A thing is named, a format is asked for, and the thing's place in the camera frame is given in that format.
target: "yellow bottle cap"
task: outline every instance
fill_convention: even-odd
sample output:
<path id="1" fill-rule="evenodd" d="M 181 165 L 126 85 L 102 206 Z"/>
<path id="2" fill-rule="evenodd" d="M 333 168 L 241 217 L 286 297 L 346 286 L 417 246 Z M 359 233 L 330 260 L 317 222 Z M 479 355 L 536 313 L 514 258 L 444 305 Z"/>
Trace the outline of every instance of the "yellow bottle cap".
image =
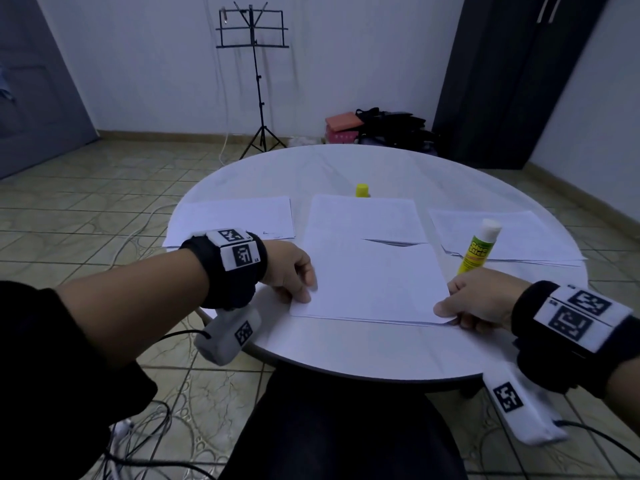
<path id="1" fill-rule="evenodd" d="M 368 197 L 369 186 L 367 184 L 356 185 L 356 197 Z"/>

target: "black music stand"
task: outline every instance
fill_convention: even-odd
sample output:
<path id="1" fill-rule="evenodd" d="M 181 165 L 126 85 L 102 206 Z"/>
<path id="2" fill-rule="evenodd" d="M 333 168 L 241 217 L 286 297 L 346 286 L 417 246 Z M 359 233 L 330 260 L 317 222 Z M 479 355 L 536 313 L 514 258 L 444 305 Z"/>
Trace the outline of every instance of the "black music stand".
<path id="1" fill-rule="evenodd" d="M 256 47 L 271 47 L 271 48 L 289 48 L 288 45 L 284 44 L 284 31 L 285 30 L 289 30 L 286 29 L 284 27 L 284 15 L 282 14 L 282 10 L 265 10 L 265 8 L 267 7 L 267 3 L 264 4 L 264 6 L 262 7 L 262 9 L 260 10 L 254 10 L 253 9 L 253 5 L 249 5 L 248 9 L 241 9 L 236 2 L 234 2 L 234 5 L 236 5 L 236 9 L 235 10 L 227 10 L 226 8 L 222 8 L 220 10 L 218 10 L 218 18 L 220 20 L 220 28 L 216 29 L 217 31 L 220 31 L 220 45 L 217 45 L 216 48 L 234 48 L 234 47 L 252 47 L 253 49 L 253 65 L 255 67 L 255 81 L 256 84 L 258 85 L 258 102 L 260 104 L 260 129 L 258 129 L 258 131 L 256 131 L 255 135 L 253 135 L 253 138 L 251 138 L 251 141 L 249 142 L 249 144 L 247 145 L 247 147 L 244 149 L 244 152 L 242 153 L 242 156 L 240 156 L 240 160 L 242 160 L 245 156 L 245 154 L 247 153 L 247 151 L 249 151 L 249 148 L 252 146 L 254 147 L 256 150 L 260 150 L 262 153 L 267 152 L 267 151 L 271 151 L 272 149 L 274 149 L 277 145 L 281 144 L 283 145 L 284 148 L 287 147 L 286 144 L 284 144 L 280 138 L 278 138 L 276 135 L 273 134 L 273 132 L 267 128 L 267 125 L 264 124 L 264 113 L 262 112 L 262 107 L 264 106 L 264 103 L 262 102 L 262 94 L 260 92 L 260 79 L 262 78 L 262 76 L 260 74 L 258 74 L 258 60 L 255 57 L 255 48 Z M 227 14 L 231 13 L 231 12 L 239 12 L 240 15 L 242 15 L 242 18 L 244 19 L 246 26 L 245 27 L 223 27 L 222 24 L 222 19 L 224 16 L 224 20 L 225 23 L 227 23 Z M 260 12 L 260 15 L 258 15 L 258 18 L 254 18 L 253 14 L 255 12 Z M 263 13 L 279 13 L 280 14 L 280 26 L 279 27 L 259 27 L 258 26 L 258 21 L 260 20 L 260 17 L 262 16 Z M 247 20 L 247 18 L 245 17 L 245 13 L 249 14 L 249 19 Z M 222 37 L 224 31 L 226 30 L 249 30 L 249 38 L 250 38 L 250 43 L 241 43 L 241 44 L 234 44 L 234 45 L 225 45 L 224 43 L 224 39 Z M 280 45 L 272 45 L 272 44 L 265 44 L 265 43 L 258 43 L 255 39 L 255 31 L 256 30 L 279 30 L 282 32 L 282 44 Z M 276 139 L 276 144 L 274 144 L 272 147 L 270 147 L 267 150 L 267 138 L 265 136 L 265 132 L 269 133 L 271 136 L 273 136 Z M 253 144 L 253 142 L 255 141 L 255 139 L 258 137 L 258 135 L 260 135 L 260 146 L 256 146 Z"/>

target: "left hand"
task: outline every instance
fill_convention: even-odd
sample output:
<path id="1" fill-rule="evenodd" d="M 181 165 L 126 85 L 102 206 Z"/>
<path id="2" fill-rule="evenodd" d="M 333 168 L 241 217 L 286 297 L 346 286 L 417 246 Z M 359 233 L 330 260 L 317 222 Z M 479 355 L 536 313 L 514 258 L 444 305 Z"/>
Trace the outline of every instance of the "left hand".
<path id="1" fill-rule="evenodd" d="M 267 272 L 262 282 L 272 286 L 283 303 L 293 297 L 300 303 L 311 301 L 307 287 L 316 285 L 311 258 L 293 242 L 263 241 L 267 249 Z"/>

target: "white controller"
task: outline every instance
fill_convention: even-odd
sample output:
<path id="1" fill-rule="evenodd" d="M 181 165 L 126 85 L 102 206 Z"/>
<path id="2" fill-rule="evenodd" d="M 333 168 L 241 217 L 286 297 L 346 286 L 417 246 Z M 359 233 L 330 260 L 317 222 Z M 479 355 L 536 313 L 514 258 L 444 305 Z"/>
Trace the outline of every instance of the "white controller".
<path id="1" fill-rule="evenodd" d="M 217 365 L 226 365 L 235 359 L 258 331 L 262 320 L 258 310 L 251 305 L 230 312 L 219 309 L 216 314 L 204 327 L 211 338 L 198 334 L 194 343 L 205 359 Z"/>
<path id="2" fill-rule="evenodd" d="M 569 439 L 565 430 L 554 424 L 562 417 L 548 392 L 527 379 L 516 364 L 498 362 L 484 371 L 483 380 L 496 409 L 519 441 L 537 446 Z"/>

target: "wrist strap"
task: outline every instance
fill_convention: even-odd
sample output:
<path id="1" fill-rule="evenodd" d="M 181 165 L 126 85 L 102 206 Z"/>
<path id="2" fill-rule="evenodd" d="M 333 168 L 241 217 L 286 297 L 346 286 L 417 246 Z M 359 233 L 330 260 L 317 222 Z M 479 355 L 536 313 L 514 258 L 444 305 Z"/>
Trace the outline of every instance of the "wrist strap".
<path id="1" fill-rule="evenodd" d="M 603 397 L 615 368 L 640 355 L 640 321 L 630 313 L 596 292 L 537 282 L 513 309 L 518 366 L 546 389 L 581 385 Z"/>
<path id="2" fill-rule="evenodd" d="M 194 235 L 180 249 L 195 254 L 209 278 L 203 308 L 232 310 L 247 306 L 267 270 L 267 250 L 256 234 L 219 229 Z"/>

